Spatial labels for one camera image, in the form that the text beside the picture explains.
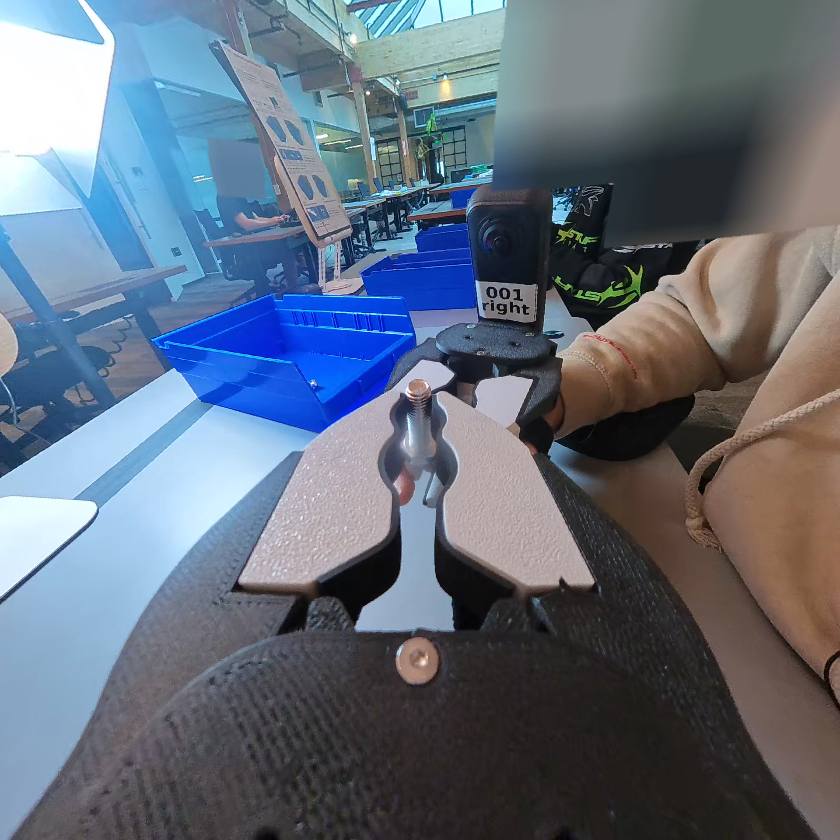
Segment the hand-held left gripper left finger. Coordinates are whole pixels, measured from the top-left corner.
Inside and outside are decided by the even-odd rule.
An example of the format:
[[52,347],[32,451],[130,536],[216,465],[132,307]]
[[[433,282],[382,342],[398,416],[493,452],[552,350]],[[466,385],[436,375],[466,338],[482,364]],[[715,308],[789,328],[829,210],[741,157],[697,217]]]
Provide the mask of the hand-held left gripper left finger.
[[244,591],[317,594],[392,541],[399,504],[383,458],[399,400],[380,395],[310,442],[238,577]]

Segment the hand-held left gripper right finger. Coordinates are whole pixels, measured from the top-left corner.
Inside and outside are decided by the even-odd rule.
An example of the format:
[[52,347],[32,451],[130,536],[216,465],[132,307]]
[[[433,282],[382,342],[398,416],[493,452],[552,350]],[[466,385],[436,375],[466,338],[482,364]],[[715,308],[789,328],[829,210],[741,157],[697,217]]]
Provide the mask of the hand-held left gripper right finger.
[[455,456],[438,504],[441,543],[516,592],[590,590],[593,575],[526,445],[453,395],[437,403]]

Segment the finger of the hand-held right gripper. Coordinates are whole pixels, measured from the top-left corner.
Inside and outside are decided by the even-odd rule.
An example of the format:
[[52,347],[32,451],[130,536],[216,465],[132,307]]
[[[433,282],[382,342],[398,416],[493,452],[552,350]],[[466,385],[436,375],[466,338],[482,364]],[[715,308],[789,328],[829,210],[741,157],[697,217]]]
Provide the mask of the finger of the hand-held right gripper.
[[457,393],[455,373],[445,364],[432,360],[420,360],[403,377],[404,394]]
[[500,426],[518,430],[518,417],[531,389],[529,377],[504,375],[485,379],[474,389],[474,408]]

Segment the long threaded silver bolt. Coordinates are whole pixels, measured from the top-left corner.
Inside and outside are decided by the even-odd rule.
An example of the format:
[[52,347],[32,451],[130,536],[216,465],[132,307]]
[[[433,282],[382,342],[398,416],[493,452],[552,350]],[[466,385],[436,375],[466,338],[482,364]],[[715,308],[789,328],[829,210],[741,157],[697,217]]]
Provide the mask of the long threaded silver bolt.
[[408,382],[404,395],[408,409],[402,451],[406,471],[416,480],[432,467],[437,451],[432,429],[433,392],[426,380],[413,379]]

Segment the blue plastic bin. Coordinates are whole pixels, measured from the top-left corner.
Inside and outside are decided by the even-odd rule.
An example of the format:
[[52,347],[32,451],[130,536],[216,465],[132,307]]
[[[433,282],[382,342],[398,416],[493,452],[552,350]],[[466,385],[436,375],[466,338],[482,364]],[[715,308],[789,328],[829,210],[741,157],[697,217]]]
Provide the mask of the blue plastic bin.
[[465,223],[442,224],[418,230],[415,246],[418,253],[461,249],[469,251],[468,226]]
[[410,311],[476,309],[468,248],[390,254],[360,275],[369,296],[404,298]]
[[290,294],[154,343],[202,402],[320,433],[384,392],[416,335],[401,297]]

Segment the person's right forearm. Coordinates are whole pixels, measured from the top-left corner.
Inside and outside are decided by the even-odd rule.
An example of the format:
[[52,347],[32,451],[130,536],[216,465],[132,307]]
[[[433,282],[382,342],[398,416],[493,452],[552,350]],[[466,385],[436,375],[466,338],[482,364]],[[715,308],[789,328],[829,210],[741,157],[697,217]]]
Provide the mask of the person's right forearm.
[[764,373],[838,275],[838,226],[717,238],[560,353],[560,438]]

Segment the wooden desk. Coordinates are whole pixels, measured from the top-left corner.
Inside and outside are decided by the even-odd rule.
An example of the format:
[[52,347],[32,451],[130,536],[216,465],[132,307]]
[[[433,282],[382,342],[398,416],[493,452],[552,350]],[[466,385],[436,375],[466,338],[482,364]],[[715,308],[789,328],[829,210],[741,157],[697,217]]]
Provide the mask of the wooden desk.
[[223,273],[231,280],[251,280],[253,286],[244,299],[261,298],[272,294],[274,288],[267,277],[268,256],[278,256],[278,244],[288,247],[296,257],[302,254],[306,267],[305,279],[318,281],[318,258],[314,245],[302,226],[271,227],[258,232],[227,236],[203,243],[219,260]]
[[[186,271],[184,266],[131,271],[88,289],[59,295],[53,301],[46,298],[22,265],[3,268],[3,271],[25,301],[22,308],[2,315],[3,371],[9,371],[18,357],[18,342],[13,324],[26,319],[34,319],[39,321],[51,336],[51,343],[63,349],[70,362],[79,371],[80,377],[95,381],[98,378],[98,370],[91,365],[88,357],[81,351],[76,336],[127,317],[134,318],[136,326],[150,344],[164,370],[171,369],[170,363],[154,343],[161,335],[161,330],[149,312],[144,298],[144,289],[169,277],[181,275]],[[60,312],[115,296],[121,296],[122,300],[90,311],[68,322],[59,315]]]
[[425,231],[440,225],[464,224],[466,222],[466,209],[464,207],[454,207],[450,200],[427,203],[408,214],[406,220],[409,224],[416,225],[418,231]]

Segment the row of wooden desks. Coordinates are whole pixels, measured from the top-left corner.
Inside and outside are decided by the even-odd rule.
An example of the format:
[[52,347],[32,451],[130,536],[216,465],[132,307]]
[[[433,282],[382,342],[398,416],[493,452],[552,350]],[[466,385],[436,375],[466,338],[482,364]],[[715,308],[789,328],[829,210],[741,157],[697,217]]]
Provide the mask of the row of wooden desks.
[[401,238],[410,227],[407,216],[409,211],[414,209],[413,201],[416,200],[419,206],[424,205],[427,203],[430,189],[434,187],[435,185],[428,184],[404,187],[398,191],[386,191],[368,196],[360,201],[345,202],[343,207],[347,213],[351,210],[361,210],[364,244],[368,252],[383,253],[383,248],[374,247],[371,219],[379,219],[382,222],[386,239]]

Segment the cardboard instruction board stand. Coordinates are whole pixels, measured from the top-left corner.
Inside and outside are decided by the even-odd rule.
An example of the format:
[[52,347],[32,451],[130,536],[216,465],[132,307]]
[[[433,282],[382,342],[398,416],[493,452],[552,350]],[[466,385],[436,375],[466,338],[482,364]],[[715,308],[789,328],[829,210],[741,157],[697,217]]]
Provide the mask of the cardboard instruction board stand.
[[209,47],[272,146],[282,189],[311,244],[318,249],[320,288],[339,291],[340,244],[352,235],[352,223],[311,135],[275,70],[219,41]]

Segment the white instruction sign stand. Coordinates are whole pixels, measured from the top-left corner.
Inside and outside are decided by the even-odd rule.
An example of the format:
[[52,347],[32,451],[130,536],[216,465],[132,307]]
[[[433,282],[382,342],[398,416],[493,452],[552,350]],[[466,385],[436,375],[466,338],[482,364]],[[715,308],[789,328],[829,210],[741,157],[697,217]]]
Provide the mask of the white instruction sign stand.
[[88,500],[10,496],[1,499],[1,597],[84,532],[98,515]]

